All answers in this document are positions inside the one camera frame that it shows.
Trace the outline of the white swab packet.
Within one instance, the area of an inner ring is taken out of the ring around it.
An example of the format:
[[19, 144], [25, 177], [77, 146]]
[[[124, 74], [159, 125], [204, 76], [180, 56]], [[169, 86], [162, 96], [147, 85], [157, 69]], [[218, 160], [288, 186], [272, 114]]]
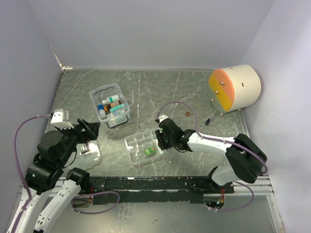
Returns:
[[167, 152], [168, 152], [167, 150], [160, 150], [160, 151], [159, 151], [159, 155], [166, 154]]

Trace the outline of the green white medicine box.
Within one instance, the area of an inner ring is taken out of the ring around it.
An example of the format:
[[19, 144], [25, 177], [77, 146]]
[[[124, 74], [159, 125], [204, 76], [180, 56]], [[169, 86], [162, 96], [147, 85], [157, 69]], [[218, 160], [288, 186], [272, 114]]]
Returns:
[[146, 157], [152, 156], [153, 154], [156, 153], [156, 148], [155, 147], [148, 147], [146, 149], [144, 149], [144, 154]]

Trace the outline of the clear plastic medicine box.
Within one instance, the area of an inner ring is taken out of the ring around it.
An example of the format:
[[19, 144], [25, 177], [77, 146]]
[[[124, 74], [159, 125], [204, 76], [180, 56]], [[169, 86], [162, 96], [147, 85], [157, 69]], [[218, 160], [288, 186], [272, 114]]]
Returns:
[[89, 95], [97, 117], [107, 131], [130, 122], [130, 107], [117, 83], [95, 88]]

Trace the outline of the clear compartment tray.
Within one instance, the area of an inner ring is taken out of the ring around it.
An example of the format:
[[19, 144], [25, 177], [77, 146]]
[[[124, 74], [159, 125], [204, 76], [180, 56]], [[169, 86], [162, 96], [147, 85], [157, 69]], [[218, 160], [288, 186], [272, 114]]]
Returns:
[[[161, 150], [158, 146], [158, 141], [155, 134], [156, 129], [147, 130], [136, 133], [125, 138], [125, 146], [129, 154], [132, 165], [143, 166], [161, 160], [169, 155], [169, 150], [166, 154], [159, 155]], [[155, 147], [156, 153], [152, 156], [146, 157], [144, 149], [148, 147]]]

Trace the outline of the teal cartoon plaster packet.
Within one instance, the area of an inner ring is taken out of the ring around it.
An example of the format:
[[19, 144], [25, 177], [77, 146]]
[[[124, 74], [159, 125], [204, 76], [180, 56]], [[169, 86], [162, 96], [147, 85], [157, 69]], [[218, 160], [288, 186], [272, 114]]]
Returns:
[[127, 110], [127, 104], [126, 103], [123, 103], [123, 104], [120, 104], [116, 107], [113, 107], [110, 109], [110, 113], [112, 113], [113, 115], [118, 115], [118, 114], [121, 114], [123, 112], [125, 112]]

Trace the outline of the brown bottle orange label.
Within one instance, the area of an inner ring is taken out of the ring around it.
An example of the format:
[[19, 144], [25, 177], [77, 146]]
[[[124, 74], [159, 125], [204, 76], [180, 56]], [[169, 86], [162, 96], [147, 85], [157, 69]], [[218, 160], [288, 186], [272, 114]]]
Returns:
[[104, 106], [104, 110], [105, 110], [105, 111], [108, 111], [108, 110], [110, 110], [111, 108], [116, 107], [116, 106], [118, 106], [118, 105], [120, 105], [120, 104], [121, 104], [120, 101], [112, 102], [112, 103], [110, 103], [110, 104], [108, 104], [108, 105], [105, 105], [105, 106]]

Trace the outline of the clear box lid black handle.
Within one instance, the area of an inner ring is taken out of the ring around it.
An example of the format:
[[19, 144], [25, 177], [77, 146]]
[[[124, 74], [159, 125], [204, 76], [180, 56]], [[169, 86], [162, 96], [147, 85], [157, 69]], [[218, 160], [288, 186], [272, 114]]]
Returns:
[[87, 144], [77, 145], [77, 155], [69, 169], [74, 167], [89, 171], [102, 163], [103, 159], [99, 150], [97, 140], [88, 142]]

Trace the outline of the white bottle green label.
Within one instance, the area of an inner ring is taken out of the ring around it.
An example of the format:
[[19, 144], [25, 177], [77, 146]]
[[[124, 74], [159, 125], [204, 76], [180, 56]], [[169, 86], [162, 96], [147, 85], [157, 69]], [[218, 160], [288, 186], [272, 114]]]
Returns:
[[112, 95], [110, 97], [107, 97], [106, 99], [102, 100], [102, 104], [105, 105], [105, 104], [110, 104], [110, 103], [113, 103], [115, 101], [119, 101], [120, 100], [120, 97], [118, 94], [116, 95]]

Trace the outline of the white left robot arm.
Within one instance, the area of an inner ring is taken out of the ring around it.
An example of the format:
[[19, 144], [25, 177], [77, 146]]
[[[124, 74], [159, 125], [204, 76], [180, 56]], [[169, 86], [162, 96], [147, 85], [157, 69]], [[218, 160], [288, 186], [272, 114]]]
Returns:
[[34, 157], [34, 162], [27, 168], [26, 174], [23, 174], [17, 155], [18, 131], [33, 119], [55, 117], [56, 113], [36, 115], [21, 122], [14, 132], [14, 161], [23, 189], [18, 208], [7, 230], [9, 233], [37, 232], [35, 224], [38, 221], [39, 211], [64, 173], [63, 169], [72, 153], [77, 151], [77, 145], [97, 140], [99, 136], [101, 125], [99, 122], [89, 123], [82, 118], [74, 125], [64, 120], [52, 122], [56, 129], [43, 134], [37, 145], [38, 153]]

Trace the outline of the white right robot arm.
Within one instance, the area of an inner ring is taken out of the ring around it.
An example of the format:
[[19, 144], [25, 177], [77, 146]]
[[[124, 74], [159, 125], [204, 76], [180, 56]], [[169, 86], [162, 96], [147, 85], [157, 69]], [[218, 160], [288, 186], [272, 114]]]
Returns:
[[230, 182], [254, 183], [259, 175], [267, 172], [267, 156], [245, 134], [218, 137], [196, 130], [184, 131], [166, 115], [155, 121], [159, 127], [155, 133], [161, 150], [174, 148], [178, 152], [207, 152], [227, 158], [226, 165], [217, 166], [208, 174], [206, 187], [211, 193], [217, 193]]

